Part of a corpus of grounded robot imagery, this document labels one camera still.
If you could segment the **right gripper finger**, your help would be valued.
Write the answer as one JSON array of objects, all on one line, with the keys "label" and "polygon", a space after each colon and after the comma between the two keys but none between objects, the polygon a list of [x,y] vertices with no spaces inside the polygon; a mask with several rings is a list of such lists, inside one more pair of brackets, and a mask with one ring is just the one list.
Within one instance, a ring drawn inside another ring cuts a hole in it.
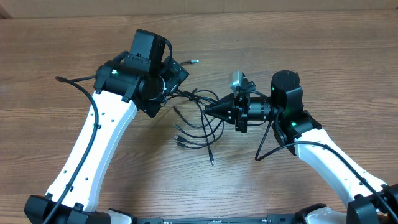
[{"label": "right gripper finger", "polygon": [[234,105],[235,94],[230,93],[224,98],[220,99],[217,104],[213,105],[211,108],[216,111],[228,111]]},{"label": "right gripper finger", "polygon": [[206,108],[204,112],[229,124],[235,124],[234,110],[230,106],[215,105]]}]

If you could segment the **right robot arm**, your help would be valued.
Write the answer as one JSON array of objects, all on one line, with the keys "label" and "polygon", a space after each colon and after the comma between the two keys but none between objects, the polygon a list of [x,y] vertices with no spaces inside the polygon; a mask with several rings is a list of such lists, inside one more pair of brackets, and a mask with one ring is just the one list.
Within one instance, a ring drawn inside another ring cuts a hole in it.
[{"label": "right robot arm", "polygon": [[397,186],[364,170],[333,142],[305,110],[298,73],[281,70],[273,74],[270,96],[259,93],[239,71],[233,73],[230,87],[233,92],[207,105],[205,114],[243,133],[250,121],[267,121],[279,147],[256,154],[255,160],[288,149],[323,178],[346,208],[336,212],[317,203],[290,215],[268,215],[266,223],[397,223]]}]

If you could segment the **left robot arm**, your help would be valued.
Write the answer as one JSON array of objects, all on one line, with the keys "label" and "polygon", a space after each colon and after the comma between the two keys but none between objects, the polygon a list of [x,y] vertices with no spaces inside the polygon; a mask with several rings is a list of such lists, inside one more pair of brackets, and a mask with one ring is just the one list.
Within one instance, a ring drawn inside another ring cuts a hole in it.
[{"label": "left robot arm", "polygon": [[139,29],[130,50],[100,66],[91,106],[75,145],[45,195],[31,195],[24,212],[33,224],[136,223],[131,214],[97,209],[101,187],[121,137],[138,111],[154,117],[188,77],[165,56],[169,40]]}]

